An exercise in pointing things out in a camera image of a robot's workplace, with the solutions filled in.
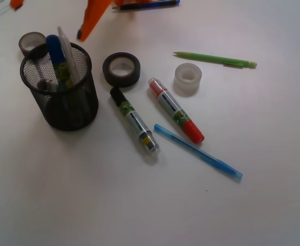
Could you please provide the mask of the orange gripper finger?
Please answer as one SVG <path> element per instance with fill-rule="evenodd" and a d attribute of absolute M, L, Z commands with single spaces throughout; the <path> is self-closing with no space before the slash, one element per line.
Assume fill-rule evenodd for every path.
<path fill-rule="evenodd" d="M 77 33 L 79 41 L 84 42 L 88 38 L 111 2 L 111 0 L 88 0 L 83 23 Z"/>
<path fill-rule="evenodd" d="M 13 10 L 19 9 L 24 4 L 24 0 L 11 0 L 10 1 L 10 7 Z"/>

